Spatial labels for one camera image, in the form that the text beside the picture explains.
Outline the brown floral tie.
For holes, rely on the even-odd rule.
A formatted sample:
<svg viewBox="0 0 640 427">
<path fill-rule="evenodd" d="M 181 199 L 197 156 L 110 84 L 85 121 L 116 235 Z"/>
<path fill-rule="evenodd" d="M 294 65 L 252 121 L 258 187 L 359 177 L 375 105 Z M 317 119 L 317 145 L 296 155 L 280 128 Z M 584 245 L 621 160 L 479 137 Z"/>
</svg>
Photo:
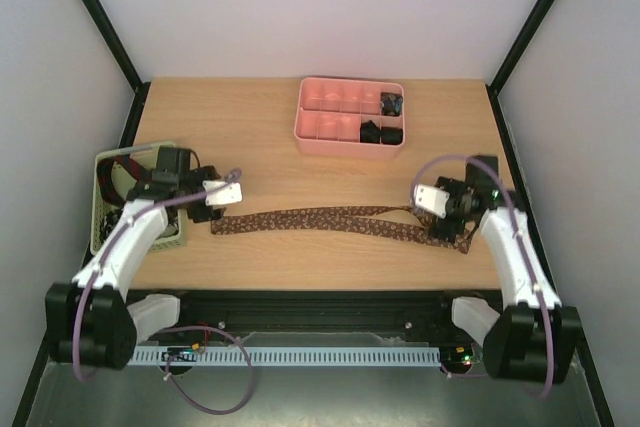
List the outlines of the brown floral tie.
<svg viewBox="0 0 640 427">
<path fill-rule="evenodd" d="M 382 216 L 391 212 L 411 214 L 409 206 L 337 206 L 309 207 L 274 210 L 225 216 L 210 222 L 210 232 L 217 236 L 249 234 L 267 231 L 331 231 L 415 243 L 419 245 L 469 252 L 475 227 L 463 227 L 458 233 L 444 239 L 436 236 L 437 218 L 433 214 L 415 214 L 414 224 L 384 220 Z"/>
</svg>

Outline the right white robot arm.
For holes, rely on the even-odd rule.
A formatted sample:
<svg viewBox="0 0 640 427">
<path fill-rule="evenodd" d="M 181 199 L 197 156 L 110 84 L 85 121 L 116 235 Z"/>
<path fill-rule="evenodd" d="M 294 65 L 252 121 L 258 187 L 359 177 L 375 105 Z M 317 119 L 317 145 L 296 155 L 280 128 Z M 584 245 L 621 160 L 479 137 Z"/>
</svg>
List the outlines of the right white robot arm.
<svg viewBox="0 0 640 427">
<path fill-rule="evenodd" d="M 576 308 L 562 303 L 544 273 L 529 233 L 529 220 L 516 191 L 499 177 L 494 156 L 465 156 L 461 180 L 439 177 L 434 185 L 414 179 L 414 210 L 432 216 L 431 240 L 467 239 L 472 224 L 489 247 L 503 307 L 479 297 L 459 296 L 436 314 L 436 326 L 455 339 L 466 332 L 481 348 L 486 373 L 494 379 L 539 382 L 545 392 L 564 382 L 582 333 Z"/>
</svg>

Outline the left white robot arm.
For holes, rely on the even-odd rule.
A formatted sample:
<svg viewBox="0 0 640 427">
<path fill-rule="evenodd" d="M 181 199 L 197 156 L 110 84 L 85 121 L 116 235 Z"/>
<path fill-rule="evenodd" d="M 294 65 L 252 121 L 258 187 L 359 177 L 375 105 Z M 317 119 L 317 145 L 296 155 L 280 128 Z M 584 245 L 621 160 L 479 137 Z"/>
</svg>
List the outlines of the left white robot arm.
<svg viewBox="0 0 640 427">
<path fill-rule="evenodd" d="M 88 381 L 99 368 L 121 370 L 136 346 L 179 318 L 177 297 L 153 294 L 132 305 L 127 295 L 145 256 L 171 220 L 186 212 L 193 222 L 213 219 L 242 199 L 238 169 L 220 175 L 189 148 L 153 145 L 155 164 L 133 159 L 137 148 L 96 161 L 103 201 L 121 210 L 118 222 L 91 260 L 67 283 L 45 295 L 49 355 L 69 363 Z"/>
</svg>

